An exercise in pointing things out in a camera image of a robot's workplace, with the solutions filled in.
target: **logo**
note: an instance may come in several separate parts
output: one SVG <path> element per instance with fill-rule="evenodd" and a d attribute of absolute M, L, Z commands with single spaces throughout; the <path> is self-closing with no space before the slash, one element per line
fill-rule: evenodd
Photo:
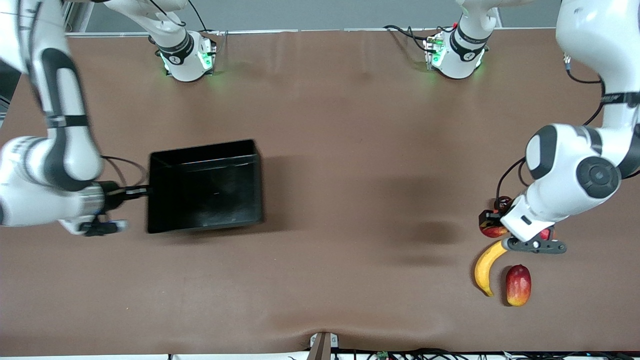
<path fill-rule="evenodd" d="M 180 65 L 180 58 L 177 56 L 169 56 L 169 61 L 174 65 Z"/>
<path fill-rule="evenodd" d="M 602 102 L 613 102 L 615 100 L 618 100 L 620 98 L 620 95 L 606 95 L 602 97 Z"/>

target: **yellow banana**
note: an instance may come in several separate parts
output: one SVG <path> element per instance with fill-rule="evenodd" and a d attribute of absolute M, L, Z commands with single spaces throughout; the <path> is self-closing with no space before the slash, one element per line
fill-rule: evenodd
<path fill-rule="evenodd" d="M 502 240 L 498 240 L 480 255 L 476 263 L 476 270 L 474 271 L 476 284 L 486 293 L 486 296 L 493 296 L 489 280 L 491 266 L 505 252 L 507 250 L 502 246 Z"/>

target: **black plastic bin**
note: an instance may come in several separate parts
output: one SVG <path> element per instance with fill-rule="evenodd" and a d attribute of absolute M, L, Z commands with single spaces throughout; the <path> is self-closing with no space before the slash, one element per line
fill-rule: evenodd
<path fill-rule="evenodd" d="M 222 229 L 262 222 L 262 169 L 253 140 L 153 152 L 147 231 Z"/>

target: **black cable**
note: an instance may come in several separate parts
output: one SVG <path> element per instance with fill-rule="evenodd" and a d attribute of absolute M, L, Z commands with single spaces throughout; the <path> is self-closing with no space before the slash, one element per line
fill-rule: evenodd
<path fill-rule="evenodd" d="M 162 10 L 162 8 L 160 6 L 158 6 L 158 4 L 156 4 L 156 2 L 154 0 L 149 0 L 158 10 L 160 10 L 161 13 L 164 14 L 164 16 L 166 16 L 167 19 L 169 19 L 169 21 L 171 21 L 172 23 L 180 26 L 181 28 L 185 27 L 187 25 L 186 22 L 184 21 L 180 21 L 180 24 L 178 24 L 177 22 L 175 22 L 172 18 L 169 17 L 169 15 L 166 14 L 166 11 Z"/>
<path fill-rule="evenodd" d="M 137 183 L 133 184 L 133 186 L 139 186 L 142 185 L 142 183 L 145 182 L 145 180 L 147 180 L 147 170 L 145 169 L 144 166 L 140 165 L 139 163 L 135 162 L 135 161 L 131 161 L 131 160 L 127 160 L 127 159 L 123 159 L 123 158 L 117 158 L 116 156 L 103 156 L 102 157 L 105 160 L 117 160 L 117 161 L 122 161 L 124 163 L 128 163 L 131 164 L 135 167 L 138 168 L 138 170 L 140 170 L 140 180 L 138 180 Z"/>
<path fill-rule="evenodd" d="M 456 30 L 456 28 L 451 28 L 450 30 L 447 30 L 441 26 L 436 26 L 436 30 L 444 31 L 445 33 L 452 33 L 453 31 Z"/>
<path fill-rule="evenodd" d="M 419 48 L 420 48 L 420 50 L 422 50 L 422 51 L 424 51 L 424 52 L 431 53 L 431 54 L 435 54 L 435 53 L 436 53 L 434 50 L 426 49 L 424 46 L 422 46 L 422 45 L 418 42 L 418 40 L 422 40 L 422 41 L 424 41 L 424 40 L 427 40 L 427 38 L 426 38 L 426 37 L 419 37 L 419 36 L 416 36 L 416 34 L 414 34 L 414 33 L 413 33 L 413 29 L 411 28 L 411 26 L 407 27 L 407 31 L 408 31 L 408 33 L 407 33 L 405 30 L 402 30 L 401 28 L 399 28 L 399 27 L 397 27 L 397 26 L 395 26 L 395 25 L 387 25 L 387 26 L 385 26 L 384 28 L 385 28 L 385 29 L 396 29 L 396 30 L 400 31 L 400 33 L 402 33 L 404 36 L 412 38 L 412 39 L 413 39 L 413 42 L 415 42 L 415 45 L 416 45 L 417 47 L 419 47 Z"/>
<path fill-rule="evenodd" d="M 520 163 L 520 166 L 518 166 L 518 179 L 520 180 L 520 184 L 523 184 L 525 187 L 529 187 L 529 184 L 527 184 L 524 179 L 522 178 L 522 166 L 525 164 L 526 161 L 523 161 Z"/>
<path fill-rule="evenodd" d="M 604 81 L 602 81 L 602 78 L 600 78 L 600 97 L 603 97 L 605 92 L 606 92 L 606 90 L 605 90 Z M 593 115 L 589 118 L 589 120 L 585 121 L 582 126 L 589 125 L 600 114 L 600 112 L 602 111 L 602 107 L 603 106 L 604 106 L 604 104 L 601 102 L 598 105 L 598 108 L 596 109 L 596 111 L 593 113 Z"/>
<path fill-rule="evenodd" d="M 629 175 L 629 176 L 625 177 L 624 179 L 631 179 L 632 177 L 638 176 L 638 174 L 640 174 L 640 170 L 638 170 L 638 171 L 634 172 L 633 174 L 631 174 L 631 175 Z"/>
<path fill-rule="evenodd" d="M 412 36 L 411 34 L 409 34 L 408 32 L 406 32 L 405 30 L 403 30 L 403 29 L 401 29 L 401 28 L 399 28 L 398 26 L 395 26 L 395 25 L 387 25 L 387 26 L 385 26 L 384 28 L 385 28 L 385 29 L 395 29 L 395 30 L 398 30 L 398 31 L 400 31 L 400 33 L 402 33 L 402 34 L 403 34 L 404 36 L 406 36 L 406 37 L 410 37 L 410 38 L 411 38 L 411 37 L 413 37 L 413 38 L 416 38 L 416 39 L 418 39 L 418 40 L 427 40 L 427 38 L 426 38 L 426 37 L 416 37 L 416 36 Z"/>
<path fill-rule="evenodd" d="M 575 79 L 575 78 L 571 75 L 571 73 L 570 73 L 570 71 L 569 71 L 569 70 L 567 70 L 567 74 L 569 74 L 569 76 L 570 76 L 572 79 L 574 79 L 574 80 L 578 81 L 578 79 Z M 579 83 L 587 83 L 587 84 L 600 84 L 600 96 L 602 97 L 602 96 L 604 96 L 604 94 L 605 94 L 605 84 L 604 84 L 604 81 L 602 81 L 602 78 L 600 78 L 600 80 L 598 80 L 598 81 L 594 81 L 594 82 L 583 82 L 583 81 L 578 81 L 578 82 L 579 82 Z M 598 105 L 598 108 L 596 109 L 596 111 L 595 111 L 595 112 L 590 116 L 590 118 L 589 118 L 587 121 L 585 121 L 585 122 L 582 124 L 582 126 L 587 126 L 587 125 L 589 125 L 592 121 L 594 121 L 594 120 L 598 117 L 598 115 L 600 114 L 600 112 L 602 111 L 602 108 L 603 108 L 603 107 L 604 107 L 604 104 L 603 104 L 603 103 L 600 103 L 600 104 Z M 504 175 L 502 176 L 502 178 L 501 178 L 501 179 L 500 179 L 500 181 L 498 182 L 498 187 L 497 187 L 497 191 L 496 191 L 496 195 L 497 195 L 497 196 L 496 196 L 496 200 L 500 197 L 500 186 L 501 186 L 501 184 L 502 184 L 502 180 L 503 180 L 507 175 L 509 175 L 509 173 L 513 170 L 513 167 L 515 167 L 516 165 L 519 165 L 519 166 L 518 166 L 518 179 L 520 180 L 520 183 L 522 183 L 524 186 L 529 186 L 529 184 L 527 184 L 527 183 L 524 181 L 524 179 L 522 178 L 522 167 L 523 167 L 524 163 L 525 163 L 525 158 L 522 158 L 522 159 L 520 159 L 520 160 L 516 161 L 513 165 L 511 165 L 511 167 L 509 167 L 509 169 L 507 169 L 507 171 L 504 173 Z M 630 178 L 630 177 L 634 177 L 634 176 L 639 175 L 639 174 L 640 174 L 640 170 L 639 170 L 639 171 L 637 171 L 637 172 L 636 172 L 636 173 L 634 173 L 634 174 L 631 174 L 631 175 L 629 175 L 629 176 L 625 177 L 625 179 L 628 179 L 628 178 Z"/>
<path fill-rule="evenodd" d="M 191 5 L 191 7 L 193 8 L 193 11 L 196 13 L 196 16 L 198 17 L 198 20 L 200 20 L 200 23 L 202 25 L 202 30 L 200 31 L 213 31 L 211 29 L 208 29 L 207 26 L 204 24 L 204 21 L 202 21 L 202 18 L 200 17 L 200 13 L 198 12 L 198 9 L 196 9 L 195 5 L 191 2 L 191 0 L 189 0 L 189 5 Z"/>
<path fill-rule="evenodd" d="M 504 172 L 504 174 L 502 175 L 502 177 L 500 178 L 500 180 L 498 181 L 498 186 L 496 186 L 495 188 L 495 200 L 496 202 L 498 201 L 498 199 L 500 198 L 500 187 L 502 186 L 502 182 L 504 180 L 505 177 L 507 177 L 507 175 L 509 175 L 509 173 L 516 167 L 518 166 L 518 164 L 520 163 L 524 163 L 525 158 L 521 158 L 520 160 L 516 161 L 513 163 L 513 165 L 511 165 L 507 171 Z"/>
<path fill-rule="evenodd" d="M 415 45 L 416 45 L 417 47 L 419 47 L 419 48 L 420 48 L 420 50 L 422 50 L 422 51 L 424 51 L 424 52 L 426 52 L 426 53 L 431 53 L 431 54 L 435 54 L 435 53 L 436 53 L 436 52 L 435 52 L 435 50 L 426 49 L 426 48 L 424 48 L 422 45 L 420 45 L 420 43 L 418 42 L 418 39 L 415 37 L 415 34 L 413 34 L 413 29 L 411 28 L 411 26 L 409 26 L 409 27 L 407 28 L 407 30 L 408 30 L 408 31 L 409 31 L 409 33 L 411 34 L 411 37 L 413 38 L 413 42 L 415 42 Z"/>
<path fill-rule="evenodd" d="M 580 84 L 599 84 L 602 82 L 602 79 L 600 80 L 581 80 L 576 78 L 575 76 L 573 76 L 573 74 L 571 73 L 571 69 L 567 69 L 566 70 L 566 74 L 569 75 L 569 78 L 571 78 L 571 80 L 576 81 Z"/>

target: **table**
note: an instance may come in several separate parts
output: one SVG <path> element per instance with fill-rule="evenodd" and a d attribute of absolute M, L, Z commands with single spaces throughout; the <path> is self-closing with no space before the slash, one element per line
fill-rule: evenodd
<path fill-rule="evenodd" d="M 105 238 L 2 228 L 0 355 L 284 352 L 317 331 L 375 350 L 637 350 L 637 181 L 557 226 L 566 254 L 498 260 L 495 290 L 508 266 L 531 271 L 526 306 L 472 280 L 500 175 L 541 126 L 581 124 L 598 104 L 598 85 L 566 77 L 553 30 L 496 31 L 459 81 L 397 33 L 218 40 L 215 75 L 194 83 L 164 76 L 146 38 L 70 46 L 104 154 L 147 163 L 254 138 L 266 222 L 149 235 L 136 200 L 112 214 L 131 228 Z M 0 143 L 21 135 L 45 135 L 24 78 Z M 503 193 L 521 189 L 512 174 Z"/>

